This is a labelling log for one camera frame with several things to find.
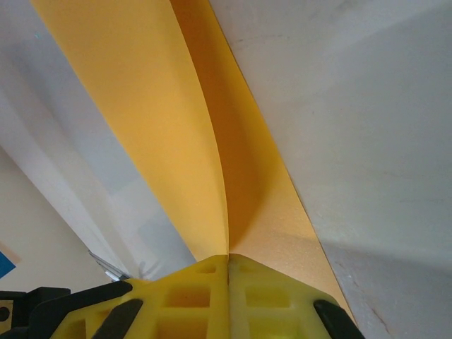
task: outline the yellow paper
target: yellow paper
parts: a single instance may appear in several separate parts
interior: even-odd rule
[[[170,0],[203,89],[225,179],[230,252],[347,305],[208,0]]]
[[[32,3],[194,256],[226,254],[218,149],[171,4]]]
[[[346,307],[208,0],[32,2],[198,260],[229,244]]]

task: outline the paper sheet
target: paper sheet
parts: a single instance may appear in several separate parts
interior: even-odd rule
[[[229,245],[346,307],[207,0],[32,2],[197,259]]]

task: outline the white wall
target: white wall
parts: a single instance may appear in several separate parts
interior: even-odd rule
[[[0,290],[41,286],[72,292],[109,282],[88,249],[0,148],[0,241],[20,260]]]
[[[0,0],[0,145],[107,262],[152,280],[194,263],[28,0]]]
[[[452,3],[211,3],[366,337],[450,338]]]

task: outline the black plastic part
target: black plastic part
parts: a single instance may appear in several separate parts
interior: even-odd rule
[[[1,339],[29,339],[28,327],[15,327],[0,334]]]
[[[143,300],[132,299],[113,308],[93,339],[123,339],[142,305]]]
[[[71,294],[68,288],[40,287],[29,293],[0,292],[0,300],[13,301],[11,328],[28,326],[28,319],[35,307],[42,302]]]
[[[7,321],[9,314],[10,311],[8,307],[0,307],[0,322]]]
[[[347,312],[326,300],[316,300],[314,308],[331,339],[365,339]]]
[[[126,281],[116,281],[44,302],[31,313],[29,337],[49,339],[69,312],[121,297],[130,291],[132,291],[132,285]]]

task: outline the blue object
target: blue object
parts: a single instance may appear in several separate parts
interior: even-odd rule
[[[15,267],[16,265],[0,252],[0,278],[10,273]]]

